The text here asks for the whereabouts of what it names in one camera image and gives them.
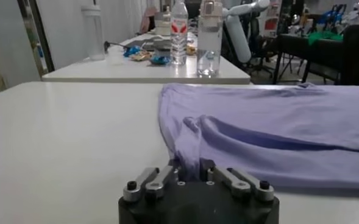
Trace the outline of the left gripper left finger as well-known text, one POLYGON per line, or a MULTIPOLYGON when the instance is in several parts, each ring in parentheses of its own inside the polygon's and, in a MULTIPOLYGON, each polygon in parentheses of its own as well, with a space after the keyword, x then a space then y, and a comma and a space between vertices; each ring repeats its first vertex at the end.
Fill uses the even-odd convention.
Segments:
POLYGON ((152 198, 162 198, 165 188, 179 181, 181 165, 178 160, 170 160, 162 169, 147 167, 136 179, 128 181, 123 189, 123 200, 136 203, 146 195, 152 198))

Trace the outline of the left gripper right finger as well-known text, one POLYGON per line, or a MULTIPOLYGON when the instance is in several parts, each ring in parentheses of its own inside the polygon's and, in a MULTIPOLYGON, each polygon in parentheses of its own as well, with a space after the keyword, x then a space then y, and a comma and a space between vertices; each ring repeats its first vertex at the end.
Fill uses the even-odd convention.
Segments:
POLYGON ((210 159, 200 160, 200 177, 207 182, 222 183, 236 198, 251 195, 265 203, 274 199, 274 188, 270 182, 259 180, 250 173, 236 168, 219 167, 210 159))

